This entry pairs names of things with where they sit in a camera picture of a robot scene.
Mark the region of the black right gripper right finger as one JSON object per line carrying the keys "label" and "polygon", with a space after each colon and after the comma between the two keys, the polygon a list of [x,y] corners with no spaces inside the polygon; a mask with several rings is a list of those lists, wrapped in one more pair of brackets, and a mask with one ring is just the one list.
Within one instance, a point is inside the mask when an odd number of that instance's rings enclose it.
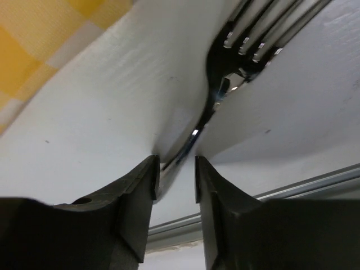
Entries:
{"label": "black right gripper right finger", "polygon": [[207,269],[358,269],[359,201],[279,199],[249,212],[254,199],[195,159]]}

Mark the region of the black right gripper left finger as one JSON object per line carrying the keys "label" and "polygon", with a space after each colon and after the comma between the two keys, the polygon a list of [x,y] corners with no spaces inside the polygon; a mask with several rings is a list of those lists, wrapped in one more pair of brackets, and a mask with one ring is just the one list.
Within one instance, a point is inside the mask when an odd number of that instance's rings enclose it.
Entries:
{"label": "black right gripper left finger", "polygon": [[1,198],[2,269],[137,269],[145,258],[160,159],[71,204]]}

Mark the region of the silver fork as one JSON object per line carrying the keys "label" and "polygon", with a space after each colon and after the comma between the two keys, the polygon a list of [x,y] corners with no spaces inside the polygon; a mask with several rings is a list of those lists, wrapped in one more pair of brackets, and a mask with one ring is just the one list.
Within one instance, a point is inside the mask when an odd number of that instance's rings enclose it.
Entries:
{"label": "silver fork", "polygon": [[329,1],[240,1],[210,46],[208,96],[199,120],[178,152],[161,168],[168,188],[208,122],[230,93],[252,82]]}

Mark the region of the yellow white checkered cloth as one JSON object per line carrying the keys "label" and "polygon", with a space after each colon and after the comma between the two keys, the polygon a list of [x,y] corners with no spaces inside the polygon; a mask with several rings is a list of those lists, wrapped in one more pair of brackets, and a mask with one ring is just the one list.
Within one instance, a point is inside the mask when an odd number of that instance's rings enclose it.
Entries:
{"label": "yellow white checkered cloth", "polygon": [[1,1],[1,131],[133,1]]}

